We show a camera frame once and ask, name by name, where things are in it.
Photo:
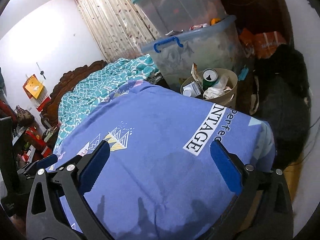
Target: black fabric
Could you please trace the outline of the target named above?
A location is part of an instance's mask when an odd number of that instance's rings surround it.
[[[270,59],[256,61],[260,102],[254,117],[273,131],[277,156],[274,168],[284,169],[299,158],[308,138],[310,98],[303,56],[281,45]]]

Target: calendar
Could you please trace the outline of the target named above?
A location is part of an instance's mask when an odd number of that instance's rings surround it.
[[[33,106],[38,110],[38,112],[41,112],[42,109],[44,108],[45,104],[50,101],[50,97],[48,96],[48,91],[46,87],[43,87],[38,98],[34,98],[29,91],[26,89],[26,85],[28,84],[29,79],[24,83],[23,85],[23,90],[27,94],[28,98],[30,99],[31,103]]]

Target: cable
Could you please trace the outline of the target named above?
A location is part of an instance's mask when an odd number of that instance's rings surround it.
[[[320,117],[317,119],[317,121],[316,121],[309,129],[311,129],[319,120],[320,120]],[[289,166],[296,166],[296,165],[300,165],[301,163],[303,163],[303,161],[310,155],[310,153],[311,153],[312,150],[314,149],[314,147],[315,147],[315,145],[316,145],[316,139],[317,139],[319,133],[320,133],[320,124],[319,124],[319,126],[318,126],[316,135],[315,135],[314,139],[312,140],[312,141],[313,141],[313,145],[312,145],[311,150],[307,153],[307,155],[302,159],[301,162],[296,163],[296,164],[291,164],[291,165],[289,165]]]
[[[318,117],[317,121],[315,121],[315,123],[310,126],[309,130],[310,130],[312,127],[314,127],[314,126],[316,125],[316,123],[319,122],[319,120],[320,120],[320,116]]]

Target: green can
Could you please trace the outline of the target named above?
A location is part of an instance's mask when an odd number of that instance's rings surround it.
[[[215,85],[218,81],[218,74],[215,70],[208,68],[202,72],[203,90],[206,91],[209,87]]]

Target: plastic storage box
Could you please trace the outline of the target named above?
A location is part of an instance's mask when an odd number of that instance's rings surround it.
[[[132,0],[156,27],[161,36],[193,25],[210,24],[226,14],[220,0]]]
[[[176,92],[180,92],[180,86],[190,77],[193,63],[199,72],[224,68],[238,75],[245,55],[235,20],[235,16],[228,16],[213,26],[148,43],[141,51],[150,54],[167,84]]]

